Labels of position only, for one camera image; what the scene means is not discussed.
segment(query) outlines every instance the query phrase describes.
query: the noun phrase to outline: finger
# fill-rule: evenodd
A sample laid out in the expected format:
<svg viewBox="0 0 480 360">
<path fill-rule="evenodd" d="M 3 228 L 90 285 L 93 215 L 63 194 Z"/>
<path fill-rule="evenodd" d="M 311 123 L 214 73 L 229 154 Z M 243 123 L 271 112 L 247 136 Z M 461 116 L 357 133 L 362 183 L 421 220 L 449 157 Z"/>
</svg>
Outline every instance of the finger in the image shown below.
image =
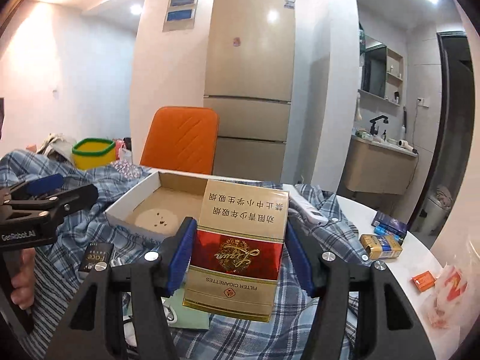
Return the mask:
<svg viewBox="0 0 480 360">
<path fill-rule="evenodd" d="M 22 250 L 22 262 L 26 266 L 33 265 L 35 261 L 35 249 L 31 247 L 30 249 Z"/>
<path fill-rule="evenodd" d="M 4 220 L 10 218 L 11 212 L 11 206 L 0 205 L 0 222 L 3 222 Z"/>
<path fill-rule="evenodd" d="M 35 300 L 35 297 L 32 295 L 26 302 L 20 303 L 18 306 L 22 309 L 28 309 L 29 307 L 33 306 L 33 302 Z"/>
<path fill-rule="evenodd" d="M 0 200 L 1 200 L 0 204 L 3 204 L 3 202 L 7 199 L 10 199 L 10 189 L 9 188 L 2 188 L 0 190 Z"/>
<path fill-rule="evenodd" d="M 33 287 L 35 285 L 35 275 L 31 269 L 21 269 L 11 280 L 13 288 Z"/>
<path fill-rule="evenodd" d="M 34 296 L 32 288 L 18 288 L 13 291 L 10 295 L 11 301 L 20 306 L 28 304 L 31 301 L 31 298 Z"/>
</svg>

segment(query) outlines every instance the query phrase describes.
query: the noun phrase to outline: white table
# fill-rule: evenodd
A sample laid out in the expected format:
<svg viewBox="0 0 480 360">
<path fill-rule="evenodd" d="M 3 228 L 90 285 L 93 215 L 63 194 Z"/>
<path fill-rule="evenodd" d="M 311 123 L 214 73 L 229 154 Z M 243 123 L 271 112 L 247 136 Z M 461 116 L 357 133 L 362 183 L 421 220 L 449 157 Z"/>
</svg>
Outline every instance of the white table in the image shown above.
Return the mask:
<svg viewBox="0 0 480 360">
<path fill-rule="evenodd" d="M 360 235 L 374 234 L 371 223 L 375 218 L 375 210 L 341 196 L 337 196 L 337 198 L 343 213 L 357 227 Z M 409 298 L 427 333 L 437 360 L 448 360 L 458 348 L 460 329 L 442 330 L 432 328 L 421 312 L 422 303 L 432 289 L 419 293 L 411 280 L 413 276 L 425 271 L 430 271 L 433 276 L 438 276 L 442 267 L 434 255 L 410 232 L 407 234 L 402 248 L 403 251 L 398 258 L 383 261 L 386 262 L 400 287 Z"/>
</svg>

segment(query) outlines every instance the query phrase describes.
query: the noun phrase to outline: gold emblem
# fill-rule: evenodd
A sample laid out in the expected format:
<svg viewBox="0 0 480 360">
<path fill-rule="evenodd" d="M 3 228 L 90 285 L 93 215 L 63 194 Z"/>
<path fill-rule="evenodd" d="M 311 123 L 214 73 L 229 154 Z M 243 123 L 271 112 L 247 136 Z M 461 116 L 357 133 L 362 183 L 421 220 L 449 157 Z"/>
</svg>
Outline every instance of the gold emblem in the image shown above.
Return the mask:
<svg viewBox="0 0 480 360">
<path fill-rule="evenodd" d="M 252 256 L 259 254 L 260 250 L 250 250 L 245 241 L 231 238 L 220 246 L 220 250 L 214 256 L 225 271 L 238 273 L 250 266 Z"/>
</svg>

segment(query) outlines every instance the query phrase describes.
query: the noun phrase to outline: small orange package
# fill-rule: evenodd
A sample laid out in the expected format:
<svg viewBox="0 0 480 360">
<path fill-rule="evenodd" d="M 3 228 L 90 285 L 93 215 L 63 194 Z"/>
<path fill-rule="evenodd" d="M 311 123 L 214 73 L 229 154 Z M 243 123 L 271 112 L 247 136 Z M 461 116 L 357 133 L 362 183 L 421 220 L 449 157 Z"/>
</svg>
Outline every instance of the small orange package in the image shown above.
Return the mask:
<svg viewBox="0 0 480 360">
<path fill-rule="evenodd" d="M 413 277 L 412 280 L 420 292 L 426 291 L 435 285 L 435 278 L 429 271 Z"/>
</svg>

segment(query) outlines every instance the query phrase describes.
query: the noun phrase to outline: white remote control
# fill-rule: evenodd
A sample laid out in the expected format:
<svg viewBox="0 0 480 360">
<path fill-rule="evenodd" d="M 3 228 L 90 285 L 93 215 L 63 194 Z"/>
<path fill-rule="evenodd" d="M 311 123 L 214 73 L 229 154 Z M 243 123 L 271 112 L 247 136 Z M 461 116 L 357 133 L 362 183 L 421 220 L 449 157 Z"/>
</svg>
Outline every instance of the white remote control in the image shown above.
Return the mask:
<svg viewBox="0 0 480 360">
<path fill-rule="evenodd" d="M 293 185 L 283 184 L 283 190 L 289 192 L 289 197 L 293 200 L 302 210 L 302 213 L 306 216 L 308 221 L 313 225 L 326 225 L 328 219 L 325 218 L 318 210 L 310 204 L 306 198 L 299 194 Z"/>
</svg>

